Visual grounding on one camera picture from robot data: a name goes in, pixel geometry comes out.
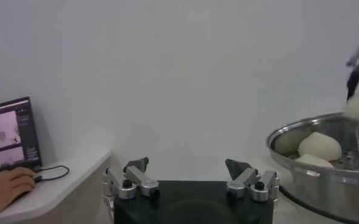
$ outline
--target white wall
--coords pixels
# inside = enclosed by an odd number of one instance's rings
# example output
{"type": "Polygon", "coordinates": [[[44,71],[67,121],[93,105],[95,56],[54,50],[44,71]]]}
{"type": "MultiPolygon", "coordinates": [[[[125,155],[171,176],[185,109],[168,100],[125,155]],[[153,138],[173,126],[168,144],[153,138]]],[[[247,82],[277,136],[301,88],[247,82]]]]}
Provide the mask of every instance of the white wall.
{"type": "Polygon", "coordinates": [[[110,147],[162,179],[342,109],[359,0],[0,1],[0,101],[31,96],[44,161],[110,147]]]}

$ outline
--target white shelf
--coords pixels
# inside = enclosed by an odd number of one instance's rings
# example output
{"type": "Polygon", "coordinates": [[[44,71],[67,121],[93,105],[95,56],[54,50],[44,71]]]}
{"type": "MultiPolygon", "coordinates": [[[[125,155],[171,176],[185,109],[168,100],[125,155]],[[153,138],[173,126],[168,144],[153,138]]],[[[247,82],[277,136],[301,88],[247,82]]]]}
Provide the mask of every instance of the white shelf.
{"type": "MultiPolygon", "coordinates": [[[[0,223],[8,224],[39,217],[55,208],[78,185],[86,180],[105,160],[110,151],[94,152],[77,158],[64,159],[45,167],[64,165],[70,173],[58,180],[38,183],[36,188],[23,198],[10,205],[0,213],[0,223]]],[[[52,170],[39,173],[45,176],[56,176],[64,170],[52,170]]]]}

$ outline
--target black cable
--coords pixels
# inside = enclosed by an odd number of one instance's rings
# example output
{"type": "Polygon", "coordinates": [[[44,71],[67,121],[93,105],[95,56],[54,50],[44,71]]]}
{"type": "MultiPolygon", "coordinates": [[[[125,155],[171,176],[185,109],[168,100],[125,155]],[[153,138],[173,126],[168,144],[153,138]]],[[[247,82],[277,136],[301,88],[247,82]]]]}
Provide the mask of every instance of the black cable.
{"type": "Polygon", "coordinates": [[[359,222],[356,222],[356,221],[353,221],[353,220],[349,220],[349,219],[344,219],[344,218],[341,218],[341,217],[338,217],[336,215],[333,215],[331,213],[328,213],[328,212],[325,212],[325,211],[322,211],[320,209],[317,209],[317,208],[314,208],[308,204],[306,204],[305,202],[303,202],[302,200],[296,198],[295,196],[293,196],[292,194],[290,194],[283,186],[279,186],[279,191],[288,199],[290,199],[291,201],[293,201],[294,203],[296,203],[297,205],[303,207],[303,208],[306,208],[307,210],[309,211],[312,211],[314,213],[317,213],[319,215],[322,215],[324,217],[327,217],[329,219],[333,219],[335,221],[338,221],[338,222],[343,222],[343,223],[346,223],[346,224],[359,224],[359,222]]]}
{"type": "Polygon", "coordinates": [[[45,168],[45,169],[39,169],[36,170],[36,173],[45,171],[45,170],[52,170],[52,169],[57,169],[57,168],[64,168],[66,170],[66,172],[60,176],[57,177],[52,177],[52,178],[42,178],[42,176],[38,176],[37,179],[35,178],[35,182],[42,182],[42,181],[51,181],[51,180],[57,180],[60,179],[61,177],[65,177],[67,174],[69,174],[69,168],[63,165],[59,165],[59,166],[54,166],[54,167],[50,167],[50,168],[45,168]]]}

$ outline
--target laptop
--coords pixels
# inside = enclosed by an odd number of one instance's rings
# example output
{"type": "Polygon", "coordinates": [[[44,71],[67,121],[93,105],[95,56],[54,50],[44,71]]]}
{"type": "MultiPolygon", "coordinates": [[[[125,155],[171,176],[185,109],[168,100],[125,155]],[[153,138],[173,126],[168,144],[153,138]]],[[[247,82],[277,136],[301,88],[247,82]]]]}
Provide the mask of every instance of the laptop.
{"type": "Polygon", "coordinates": [[[0,103],[0,171],[42,166],[30,98],[0,103]]]}

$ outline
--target hand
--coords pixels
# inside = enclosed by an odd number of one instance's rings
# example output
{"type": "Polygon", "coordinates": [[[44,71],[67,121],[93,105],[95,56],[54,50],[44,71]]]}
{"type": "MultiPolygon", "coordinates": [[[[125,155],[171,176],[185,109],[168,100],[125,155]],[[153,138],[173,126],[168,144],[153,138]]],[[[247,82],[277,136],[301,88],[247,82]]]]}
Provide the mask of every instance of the hand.
{"type": "Polygon", "coordinates": [[[0,211],[17,196],[30,192],[35,187],[32,179],[35,175],[35,172],[22,167],[0,172],[0,211]]]}

